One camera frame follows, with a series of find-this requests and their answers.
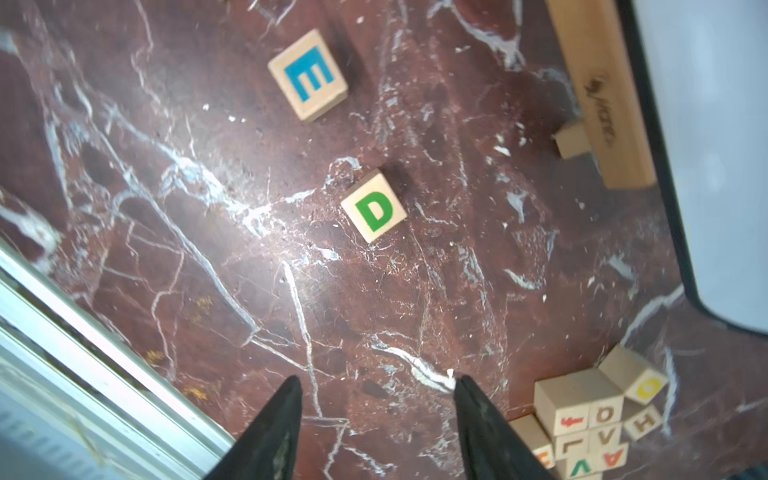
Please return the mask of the wooden letter block E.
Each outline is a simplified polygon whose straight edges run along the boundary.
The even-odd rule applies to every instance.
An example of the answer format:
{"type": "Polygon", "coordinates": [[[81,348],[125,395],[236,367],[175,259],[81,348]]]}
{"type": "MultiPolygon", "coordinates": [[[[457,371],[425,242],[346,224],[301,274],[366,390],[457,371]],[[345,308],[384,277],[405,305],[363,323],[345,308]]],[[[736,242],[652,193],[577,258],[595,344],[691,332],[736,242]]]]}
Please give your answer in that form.
{"type": "Polygon", "coordinates": [[[348,96],[348,84],[320,31],[313,29],[268,62],[294,113],[312,122],[348,96]]]}

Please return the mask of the wooden letter block D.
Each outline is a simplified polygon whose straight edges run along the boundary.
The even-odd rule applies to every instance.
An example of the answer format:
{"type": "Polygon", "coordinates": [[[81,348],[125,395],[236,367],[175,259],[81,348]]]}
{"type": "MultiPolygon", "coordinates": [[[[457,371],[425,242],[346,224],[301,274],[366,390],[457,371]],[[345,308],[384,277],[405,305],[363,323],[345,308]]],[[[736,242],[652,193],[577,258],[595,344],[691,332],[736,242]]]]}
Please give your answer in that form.
{"type": "Polygon", "coordinates": [[[379,169],[357,182],[346,193],[341,207],[368,244],[407,218],[403,205],[379,169]]]}

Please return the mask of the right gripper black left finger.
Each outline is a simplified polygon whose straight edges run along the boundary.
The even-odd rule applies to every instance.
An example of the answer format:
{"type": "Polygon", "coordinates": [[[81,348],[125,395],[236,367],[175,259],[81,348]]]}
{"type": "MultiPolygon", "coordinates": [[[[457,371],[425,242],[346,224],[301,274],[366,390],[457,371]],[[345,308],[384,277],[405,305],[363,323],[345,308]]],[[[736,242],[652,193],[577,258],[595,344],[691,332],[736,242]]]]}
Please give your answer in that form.
{"type": "Polygon", "coordinates": [[[289,376],[205,480],[291,479],[299,446],[303,391],[289,376]]]}

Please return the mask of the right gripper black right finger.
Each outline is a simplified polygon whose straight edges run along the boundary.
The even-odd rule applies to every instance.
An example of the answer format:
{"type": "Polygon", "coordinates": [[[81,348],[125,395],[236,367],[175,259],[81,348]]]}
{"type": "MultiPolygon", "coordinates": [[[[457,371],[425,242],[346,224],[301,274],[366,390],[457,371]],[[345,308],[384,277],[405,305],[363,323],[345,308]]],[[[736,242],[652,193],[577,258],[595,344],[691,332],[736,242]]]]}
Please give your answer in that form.
{"type": "Polygon", "coordinates": [[[467,479],[552,479],[470,376],[456,380],[453,399],[467,479]]]}

